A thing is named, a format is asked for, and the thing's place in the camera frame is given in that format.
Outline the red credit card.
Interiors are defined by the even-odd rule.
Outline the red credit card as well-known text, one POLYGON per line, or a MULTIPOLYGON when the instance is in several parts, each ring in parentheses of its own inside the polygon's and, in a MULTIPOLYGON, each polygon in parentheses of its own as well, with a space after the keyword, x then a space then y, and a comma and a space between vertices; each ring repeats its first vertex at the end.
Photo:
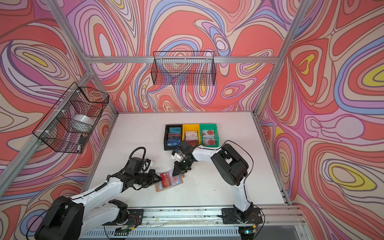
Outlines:
POLYGON ((162 177, 162 181, 160 183, 160 187, 162 187, 162 189, 170 188, 181 183, 180 178, 173 177, 171 172, 161 173, 160 176, 162 177))

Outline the tan leather card holder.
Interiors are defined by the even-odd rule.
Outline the tan leather card holder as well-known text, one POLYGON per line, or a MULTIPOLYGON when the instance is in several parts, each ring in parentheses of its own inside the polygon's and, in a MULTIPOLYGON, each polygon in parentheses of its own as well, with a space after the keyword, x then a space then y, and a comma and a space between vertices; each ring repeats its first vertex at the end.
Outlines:
POLYGON ((184 175, 173 176, 173 170, 158 173, 161 181, 155 184, 156 192, 161 192, 183 183, 184 175))

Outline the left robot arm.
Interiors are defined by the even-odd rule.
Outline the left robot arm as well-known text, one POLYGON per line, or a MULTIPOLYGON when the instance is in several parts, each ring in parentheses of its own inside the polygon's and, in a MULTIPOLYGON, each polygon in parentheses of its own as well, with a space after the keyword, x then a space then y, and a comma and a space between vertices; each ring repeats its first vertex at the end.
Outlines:
POLYGON ((151 169, 151 160, 130 158, 125 167, 108 175, 99 186, 81 194, 57 198, 35 231, 36 240, 77 240, 89 231, 114 223, 126 225, 128 205, 114 197, 128 189, 148 188, 162 178, 151 169))

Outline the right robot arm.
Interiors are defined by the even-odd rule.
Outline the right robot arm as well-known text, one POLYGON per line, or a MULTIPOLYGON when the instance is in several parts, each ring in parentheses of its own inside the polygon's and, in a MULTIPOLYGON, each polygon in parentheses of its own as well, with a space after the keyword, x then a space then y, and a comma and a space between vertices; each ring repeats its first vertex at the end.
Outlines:
POLYGON ((221 147, 212 148, 191 146, 187 141, 182 141, 172 151, 171 158, 175 160, 174 177, 186 174, 192 169, 193 163, 213 163, 222 179, 232 187, 235 210, 244 214, 252 209, 245 188, 249 164, 232 145, 224 143, 221 147))

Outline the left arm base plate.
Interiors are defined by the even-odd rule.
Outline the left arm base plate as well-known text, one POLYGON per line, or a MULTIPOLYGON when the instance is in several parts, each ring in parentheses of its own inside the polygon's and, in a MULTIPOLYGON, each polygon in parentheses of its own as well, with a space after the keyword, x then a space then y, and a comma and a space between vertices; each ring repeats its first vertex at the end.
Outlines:
POLYGON ((103 226, 128 226, 128 227, 137 227, 140 226, 143 222, 143 209, 130 209, 127 210, 127 213, 118 214, 116 220, 112 222, 107 222, 103 226))

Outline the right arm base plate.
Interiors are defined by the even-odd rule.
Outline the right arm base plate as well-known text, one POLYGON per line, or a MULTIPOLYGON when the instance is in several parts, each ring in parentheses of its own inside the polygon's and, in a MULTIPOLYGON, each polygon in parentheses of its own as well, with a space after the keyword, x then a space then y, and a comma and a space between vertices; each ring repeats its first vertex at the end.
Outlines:
POLYGON ((219 217, 223 223, 228 224, 255 224, 258 226, 264 222, 263 214, 259 209, 249 207, 245 212, 240 211, 236 207, 222 208, 219 217))

